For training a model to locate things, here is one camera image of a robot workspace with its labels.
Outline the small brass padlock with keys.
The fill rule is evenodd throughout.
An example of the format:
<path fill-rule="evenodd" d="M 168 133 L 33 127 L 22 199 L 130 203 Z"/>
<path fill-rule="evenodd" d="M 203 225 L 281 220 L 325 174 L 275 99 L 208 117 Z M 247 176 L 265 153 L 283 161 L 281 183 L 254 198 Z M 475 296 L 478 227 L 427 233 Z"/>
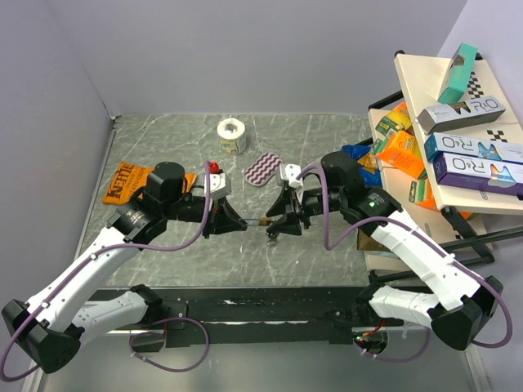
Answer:
<path fill-rule="evenodd" d="M 248 227 L 263 228 L 266 231 L 266 243 L 269 247 L 275 247 L 278 243 L 279 234 L 270 233 L 269 227 L 274 223 L 270 217 L 244 218 Z"/>

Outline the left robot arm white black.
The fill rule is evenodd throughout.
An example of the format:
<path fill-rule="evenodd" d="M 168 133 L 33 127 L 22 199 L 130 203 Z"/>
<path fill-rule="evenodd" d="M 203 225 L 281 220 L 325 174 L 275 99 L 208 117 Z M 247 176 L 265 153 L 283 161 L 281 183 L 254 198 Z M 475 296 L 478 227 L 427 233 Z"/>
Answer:
<path fill-rule="evenodd" d="M 160 251 L 152 241 L 169 221 L 194 222 L 197 232 L 177 252 L 201 237 L 245 231 L 247 224 L 227 201 L 231 182 L 216 165 L 204 165 L 204 194 L 186 191 L 183 166 L 159 163 L 145 185 L 107 220 L 89 248 L 58 278 L 27 301 L 12 300 L 2 309 L 18 345 L 46 374 L 62 369 L 88 342 L 127 325 L 156 326 L 163 300 L 144 284 L 110 301 L 87 307 L 86 302 L 119 267 L 142 250 Z"/>

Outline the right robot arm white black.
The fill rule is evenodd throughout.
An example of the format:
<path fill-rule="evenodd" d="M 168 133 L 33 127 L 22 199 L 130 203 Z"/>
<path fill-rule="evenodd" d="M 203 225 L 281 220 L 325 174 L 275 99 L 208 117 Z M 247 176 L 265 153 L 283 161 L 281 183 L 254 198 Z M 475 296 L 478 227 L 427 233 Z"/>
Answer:
<path fill-rule="evenodd" d="M 275 174 L 281 192 L 267 213 L 275 218 L 267 229 L 269 236 L 299 236 L 310 226 L 311 217 L 321 215 L 324 247 L 331 251 L 340 242 L 329 240 L 329 217 L 340 212 L 351 229 L 359 229 L 398 256 L 428 286 L 430 291 L 422 293 L 370 284 L 356 307 L 362 323 L 371 326 L 381 319 L 401 319 L 431 329 L 455 350 L 465 350 L 480 344 L 476 336 L 500 307 L 507 330 L 495 346 L 510 341 L 512 318 L 502 299 L 503 285 L 494 276 L 484 278 L 462 265 L 387 191 L 367 186 L 349 154 L 327 154 L 305 169 L 281 163 Z"/>

